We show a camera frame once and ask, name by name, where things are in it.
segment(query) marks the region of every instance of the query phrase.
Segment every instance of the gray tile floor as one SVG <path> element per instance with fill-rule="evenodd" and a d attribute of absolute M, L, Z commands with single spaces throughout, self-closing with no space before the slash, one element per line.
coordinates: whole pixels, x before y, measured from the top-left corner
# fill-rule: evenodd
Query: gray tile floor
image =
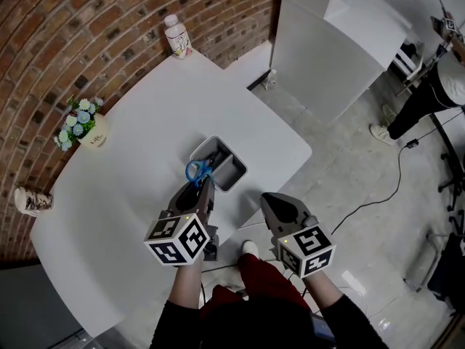
<path fill-rule="evenodd" d="M 329 230 L 357 206 L 384 199 L 397 185 L 400 146 L 434 128 L 426 118 L 395 147 L 373 139 L 370 123 L 381 120 L 381 104 L 400 110 L 405 98 L 394 100 L 398 82 L 385 73 L 335 123 L 322 125 L 289 93 L 276 86 L 254 94 L 286 121 L 313 149 L 310 160 L 285 184 L 282 193 L 300 198 Z M 407 273 L 422 277 L 434 257 L 426 245 L 427 231 L 451 232 L 445 207 L 449 192 L 437 186 L 448 178 L 440 154 L 445 147 L 438 133 L 424 138 L 401 155 L 403 178 L 399 192 L 385 203 L 361 209 L 335 234 L 338 244 L 333 264 L 326 273 L 366 313 L 390 348 L 428 348 L 448 323 L 450 311 L 430 292 L 412 292 L 403 282 Z M 205 269 L 233 264 L 242 242 L 259 245 L 261 258 L 271 260 L 271 234 L 257 212 L 220 247 L 219 262 Z M 272 262 L 279 270 L 279 262 Z M 297 277 L 292 281 L 302 291 Z M 207 298 L 217 284 L 240 289 L 235 268 L 203 274 Z M 306 297 L 316 311 L 311 297 Z M 116 328 L 137 348 L 146 348 L 161 314 L 164 301 L 141 307 Z"/>

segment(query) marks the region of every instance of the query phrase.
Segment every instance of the clear plastic bottle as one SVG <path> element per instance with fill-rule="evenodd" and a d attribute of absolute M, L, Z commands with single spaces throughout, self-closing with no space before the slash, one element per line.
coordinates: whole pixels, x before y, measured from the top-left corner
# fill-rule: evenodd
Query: clear plastic bottle
<path fill-rule="evenodd" d="M 166 16 L 165 25 L 165 35 L 173 49 L 174 56 L 179 59 L 189 57 L 192 54 L 192 44 L 186 26 L 178 21 L 176 15 Z"/>
<path fill-rule="evenodd" d="M 278 80 L 278 75 L 276 73 L 276 70 L 273 68 L 268 74 L 267 78 L 262 82 L 263 87 L 266 90 L 273 89 L 276 85 L 277 80 Z"/>

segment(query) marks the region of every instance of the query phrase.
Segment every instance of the blue scissors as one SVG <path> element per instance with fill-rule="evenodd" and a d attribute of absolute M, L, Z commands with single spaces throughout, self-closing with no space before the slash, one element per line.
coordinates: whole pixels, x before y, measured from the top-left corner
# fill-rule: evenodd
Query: blue scissors
<path fill-rule="evenodd" d="M 200 188 L 200 183 L 205 180 L 207 176 L 210 177 L 213 181 L 213 169 L 211 168 L 211 165 L 213 164 L 216 156 L 217 153 L 213 153 L 205 160 L 192 160 L 187 163 L 186 178 L 189 182 L 193 182 L 196 188 Z M 193 177 L 189 174 L 189 169 L 191 166 L 194 166 L 196 169 Z"/>

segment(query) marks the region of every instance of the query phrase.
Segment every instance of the white marker cube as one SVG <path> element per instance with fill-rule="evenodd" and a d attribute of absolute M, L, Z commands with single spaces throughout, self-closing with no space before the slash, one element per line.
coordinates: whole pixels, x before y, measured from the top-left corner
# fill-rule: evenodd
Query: white marker cube
<path fill-rule="evenodd" d="M 300 278 L 329 266 L 335 249 L 331 235 L 321 224 L 278 239 L 279 260 Z"/>
<path fill-rule="evenodd" d="M 195 213 L 154 220 L 144 243 L 163 265 L 190 265 L 209 242 Z"/>

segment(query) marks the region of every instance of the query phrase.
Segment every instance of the bottle cap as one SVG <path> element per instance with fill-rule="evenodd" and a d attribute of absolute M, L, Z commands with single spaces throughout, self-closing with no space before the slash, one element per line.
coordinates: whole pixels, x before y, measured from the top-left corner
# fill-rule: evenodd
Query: bottle cap
<path fill-rule="evenodd" d="M 177 20 L 177 15 L 167 15 L 165 17 L 165 25 L 168 27 L 172 27 L 176 25 L 179 21 Z"/>

